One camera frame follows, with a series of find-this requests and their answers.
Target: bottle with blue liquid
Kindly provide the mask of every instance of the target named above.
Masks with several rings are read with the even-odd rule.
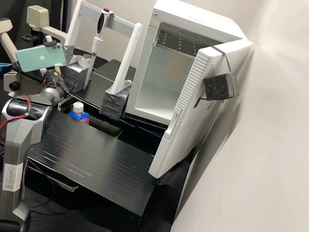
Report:
[[[89,125],[90,115],[84,112],[84,104],[81,102],[74,103],[73,111],[71,111],[68,115],[71,116],[72,118],[75,118],[78,121],[81,121]]]

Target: gray strap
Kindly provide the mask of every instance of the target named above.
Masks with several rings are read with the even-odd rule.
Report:
[[[220,49],[218,49],[218,48],[215,47],[215,46],[212,46],[212,48],[215,49],[215,50],[217,50],[218,52],[220,52],[220,53],[225,57],[226,62],[228,63],[229,72],[230,72],[230,74],[232,75],[232,70],[231,70],[231,67],[230,67],[230,65],[229,65],[229,61],[228,61],[228,58],[227,58],[225,52],[224,52],[224,51],[221,51]]]

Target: red wire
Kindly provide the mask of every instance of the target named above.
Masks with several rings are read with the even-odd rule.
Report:
[[[46,79],[44,79],[44,81],[43,81],[43,83],[42,83],[42,85],[41,85],[41,87],[40,87],[40,89],[39,89],[39,92],[38,92],[38,93],[40,93],[41,88],[43,87],[43,85],[45,84],[45,82],[46,82]]]
[[[27,102],[28,102],[28,107],[31,108],[31,103],[30,103],[29,98],[28,98],[26,95],[23,95],[23,97],[27,100]],[[0,124],[0,132],[1,132],[2,128],[3,128],[9,121],[12,121],[12,120],[15,120],[15,119],[22,119],[22,118],[25,118],[25,117],[27,117],[27,116],[28,116],[27,114],[23,114],[23,115],[16,116],[16,117],[12,117],[12,118],[10,118],[10,119],[5,120],[4,122],[2,122],[2,123]]]

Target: sticker label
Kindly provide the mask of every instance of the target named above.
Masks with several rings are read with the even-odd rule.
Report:
[[[19,165],[4,164],[2,190],[15,192],[20,189],[23,163]]]

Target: black curtain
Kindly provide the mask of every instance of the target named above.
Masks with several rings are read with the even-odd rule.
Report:
[[[10,18],[13,28],[8,35],[18,50],[31,47],[31,43],[20,39],[20,36],[30,34],[30,27],[26,23],[27,7],[39,5],[48,9],[50,26],[60,30],[61,2],[62,0],[0,0],[0,16]],[[10,63],[2,45],[0,45],[0,63]]]

